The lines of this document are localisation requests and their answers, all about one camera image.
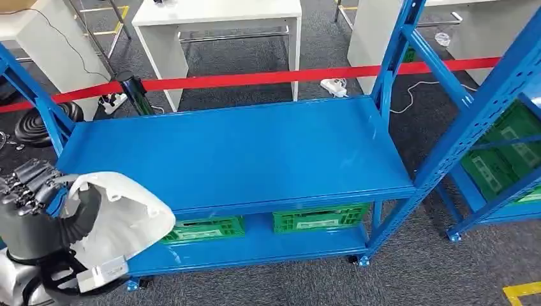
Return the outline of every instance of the electrical cable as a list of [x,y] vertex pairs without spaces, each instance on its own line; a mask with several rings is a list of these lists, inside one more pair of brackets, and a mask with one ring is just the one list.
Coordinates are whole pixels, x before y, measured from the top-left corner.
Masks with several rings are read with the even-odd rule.
[[346,85],[348,85],[348,81],[345,78],[339,78],[340,84],[342,84],[342,88],[346,88]]
[[[412,105],[413,105],[413,94],[411,93],[411,90],[416,88],[416,86],[418,86],[419,84],[429,84],[429,85],[432,85],[432,84],[439,84],[439,82],[425,82],[425,81],[420,81],[420,82],[417,82],[415,85],[413,86],[410,86],[408,88],[408,94],[410,95],[410,104],[408,104],[408,106],[404,107],[402,110],[390,110],[391,113],[403,113],[405,111],[407,111]],[[464,88],[467,88],[471,91],[477,91],[477,89],[474,89],[474,88],[471,88],[467,85],[464,85],[464,84],[460,84],[462,85]]]
[[55,31],[58,32],[58,34],[60,34],[67,42],[68,46],[70,46],[71,49],[73,49],[73,51],[75,51],[75,53],[77,53],[77,55],[79,55],[79,58],[81,58],[81,63],[83,64],[83,70],[86,71],[86,73],[90,74],[90,75],[101,75],[106,82],[109,82],[109,78],[106,77],[105,75],[99,73],[99,72],[92,72],[92,71],[88,71],[88,69],[86,68],[86,63],[81,55],[81,53],[79,53],[79,51],[77,51],[77,49],[70,43],[70,41],[68,40],[68,38],[66,37],[66,35],[64,35],[64,33],[62,33],[60,30],[58,30],[56,27],[54,27],[54,25],[52,25],[50,23],[50,20],[49,18],[47,18],[47,16],[45,16],[45,14],[43,14],[41,11],[39,10],[36,10],[34,8],[23,8],[22,10],[18,10],[18,11],[13,11],[13,12],[10,12],[10,13],[0,13],[0,15],[13,15],[13,14],[16,14],[16,13],[20,13],[22,11],[37,11],[41,16],[43,16],[43,18],[45,18],[45,20],[47,21],[47,24],[53,28]]
[[159,107],[159,106],[154,106],[154,105],[151,105],[151,107],[155,110],[161,110],[161,113],[165,113],[165,110],[163,109],[163,107]]

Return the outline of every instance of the yellow floor marking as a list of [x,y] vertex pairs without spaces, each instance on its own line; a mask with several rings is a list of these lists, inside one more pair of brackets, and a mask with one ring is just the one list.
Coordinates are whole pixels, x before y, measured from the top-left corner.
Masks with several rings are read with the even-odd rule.
[[[124,5],[124,6],[119,6],[118,8],[122,10],[122,19],[125,19],[126,15],[128,14],[128,10],[130,9],[130,6],[129,5]],[[88,10],[82,10],[81,12],[89,13],[89,12],[93,12],[93,11],[105,11],[105,10],[112,10],[112,9],[113,8],[111,8],[111,7],[109,7],[109,8],[91,8],[91,9],[88,9]],[[120,29],[120,26],[121,26],[121,24],[118,21],[117,26],[115,27],[115,29],[113,31],[94,32],[94,35],[117,34],[119,29]]]
[[504,287],[503,292],[507,296],[507,300],[509,300],[511,306],[522,306],[519,297],[541,293],[541,282]]
[[342,9],[346,10],[346,11],[348,11],[348,10],[351,10],[351,11],[357,10],[356,6],[343,6],[343,5],[341,5],[341,6],[342,6]]

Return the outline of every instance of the white power strip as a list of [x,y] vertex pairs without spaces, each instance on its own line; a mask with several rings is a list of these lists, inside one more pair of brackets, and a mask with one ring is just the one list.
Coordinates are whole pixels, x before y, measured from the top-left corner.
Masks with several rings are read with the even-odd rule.
[[108,95],[108,100],[110,101],[112,99],[112,96],[113,95],[116,95],[116,99],[113,101],[113,102],[108,102],[108,101],[104,101],[102,98],[100,98],[100,105],[103,106],[103,108],[105,109],[105,113],[107,115],[110,115],[112,113],[114,113],[117,108],[119,108],[122,103],[124,103],[124,101],[126,101],[126,99],[128,98],[126,96],[126,94],[109,94]]
[[345,89],[346,82],[345,79],[341,78],[326,78],[320,82],[320,85],[326,89],[329,94],[335,97],[347,97],[348,91]]

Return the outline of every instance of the black cable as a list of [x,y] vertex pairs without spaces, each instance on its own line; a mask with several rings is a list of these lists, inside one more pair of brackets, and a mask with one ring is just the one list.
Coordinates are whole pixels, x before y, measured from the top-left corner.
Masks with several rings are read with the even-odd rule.
[[79,55],[79,58],[81,58],[81,62],[82,62],[82,64],[83,64],[83,69],[84,69],[84,71],[86,71],[86,73],[91,74],[91,75],[101,75],[101,76],[105,79],[106,82],[109,82],[109,81],[110,81],[109,78],[106,77],[105,75],[102,75],[102,74],[99,73],[99,72],[88,71],[88,70],[86,69],[86,64],[85,64],[85,62],[84,62],[84,59],[83,59],[81,53],[79,53],[79,51],[77,51],[77,49],[70,43],[70,41],[68,40],[68,38],[66,37],[66,35],[64,35],[64,33],[62,33],[60,30],[58,30],[56,27],[54,27],[54,25],[52,25],[52,24],[50,23],[49,18],[47,18],[47,16],[45,16],[45,14],[43,14],[41,11],[36,10],[36,9],[34,9],[34,8],[23,8],[22,10],[13,11],[13,12],[11,12],[11,13],[0,13],[0,15],[13,15],[13,14],[16,14],[16,13],[20,13],[20,12],[22,12],[22,11],[37,11],[41,16],[43,16],[43,18],[45,18],[45,20],[47,20],[47,23],[48,23],[48,25],[49,25],[51,28],[55,29],[55,30],[58,32],[58,34],[62,35],[62,37],[66,40],[68,46],[70,46],[70,47],[73,49],[73,51],[75,51],[75,53],[77,53],[77,55]]

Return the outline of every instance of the table leg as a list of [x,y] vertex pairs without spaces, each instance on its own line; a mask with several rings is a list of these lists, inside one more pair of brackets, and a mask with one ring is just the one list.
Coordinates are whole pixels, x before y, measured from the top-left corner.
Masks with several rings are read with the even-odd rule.
[[[147,25],[135,27],[145,53],[157,78],[185,78],[188,63],[177,36],[177,25]],[[173,112],[178,110],[182,89],[164,91]]]
[[[289,21],[289,70],[299,70],[300,68],[300,25],[301,17],[290,19]],[[293,101],[299,97],[299,82],[292,82]]]
[[340,6],[342,5],[342,0],[336,2],[336,11],[334,12],[334,22],[338,21],[338,13],[340,13]]

